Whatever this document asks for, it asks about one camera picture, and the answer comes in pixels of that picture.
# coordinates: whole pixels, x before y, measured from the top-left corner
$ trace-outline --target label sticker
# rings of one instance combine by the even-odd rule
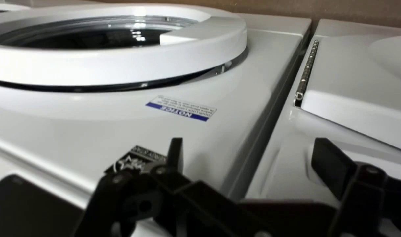
[[[105,174],[116,174],[121,170],[134,170],[142,171],[146,166],[151,163],[164,163],[166,157],[145,149],[142,146],[133,147],[127,154],[120,158],[116,163],[113,163],[109,168],[105,170]]]
[[[188,101],[175,100],[164,96],[158,96],[149,101],[146,106],[166,110],[179,116],[189,117],[193,120],[208,121],[214,113],[216,108],[192,104]]]

